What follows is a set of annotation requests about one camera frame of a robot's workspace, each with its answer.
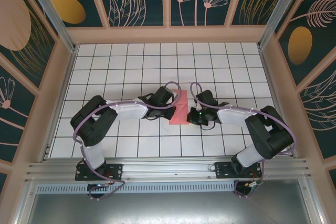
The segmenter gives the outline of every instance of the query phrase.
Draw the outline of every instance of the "white grid floor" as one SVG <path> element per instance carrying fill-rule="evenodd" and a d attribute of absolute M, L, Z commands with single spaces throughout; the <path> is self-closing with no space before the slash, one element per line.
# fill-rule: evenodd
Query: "white grid floor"
<path fill-rule="evenodd" d="M 49 157 L 81 157 L 70 120 L 94 95 L 131 100 L 168 81 L 184 90 L 198 81 L 219 103 L 274 105 L 255 43 L 80 45 Z M 189 91 L 188 106 L 194 106 Z M 251 143 L 248 131 L 236 126 L 217 124 L 204 131 L 193 124 L 169 125 L 166 119 L 114 123 L 102 141 L 105 157 L 234 155 Z"/>

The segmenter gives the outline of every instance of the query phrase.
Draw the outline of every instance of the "pink shape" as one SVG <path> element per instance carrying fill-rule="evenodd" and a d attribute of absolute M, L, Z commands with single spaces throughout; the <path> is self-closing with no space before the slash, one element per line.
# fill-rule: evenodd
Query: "pink shape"
<path fill-rule="evenodd" d="M 189 124 L 187 122 L 188 115 L 188 93 L 186 90 L 182 90 L 182 96 L 178 101 L 176 106 L 175 113 L 173 117 L 169 120 L 169 124 L 171 125 L 180 125 L 180 124 Z"/>

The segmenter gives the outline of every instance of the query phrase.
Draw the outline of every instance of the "ventilated metal strip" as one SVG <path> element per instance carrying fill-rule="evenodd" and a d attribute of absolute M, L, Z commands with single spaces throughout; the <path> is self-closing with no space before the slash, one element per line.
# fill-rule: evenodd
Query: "ventilated metal strip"
<path fill-rule="evenodd" d="M 44 184 L 38 185 L 36 194 L 87 194 L 88 184 Z M 117 185 L 100 188 L 93 193 L 108 193 Z M 185 182 L 185 183 L 128 183 L 117 193 L 194 193 L 203 191 L 233 191 L 234 182 Z"/>

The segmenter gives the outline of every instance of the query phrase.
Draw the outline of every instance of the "mounting plate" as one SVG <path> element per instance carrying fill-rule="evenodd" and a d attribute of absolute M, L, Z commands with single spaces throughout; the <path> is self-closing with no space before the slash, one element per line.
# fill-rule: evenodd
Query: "mounting plate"
<path fill-rule="evenodd" d="M 246 168 L 241 174 L 237 175 L 232 168 L 231 162 L 216 162 L 215 164 L 216 178 L 253 178 L 253 173 L 261 177 L 261 168 L 258 163 Z"/>
<path fill-rule="evenodd" d="M 121 180 L 122 175 L 122 164 L 105 164 L 104 176 L 109 176 L 110 178 Z M 97 181 L 104 180 L 94 174 L 86 164 L 79 164 L 76 166 L 76 181 Z"/>

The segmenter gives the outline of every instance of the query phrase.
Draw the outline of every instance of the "yellow oval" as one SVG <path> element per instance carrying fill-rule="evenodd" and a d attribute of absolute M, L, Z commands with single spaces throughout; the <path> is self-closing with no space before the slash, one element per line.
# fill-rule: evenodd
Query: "yellow oval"
<path fill-rule="evenodd" d="M 0 0 L 0 45 L 19 51 L 30 38 L 31 21 L 24 0 Z"/>
<path fill-rule="evenodd" d="M 289 38 L 288 57 L 290 61 L 295 65 L 303 63 L 310 53 L 312 44 L 313 37 L 310 30 L 303 26 L 297 27 Z"/>
<path fill-rule="evenodd" d="M 78 0 L 51 0 L 60 18 L 70 24 L 78 24 L 85 20 L 84 7 Z"/>

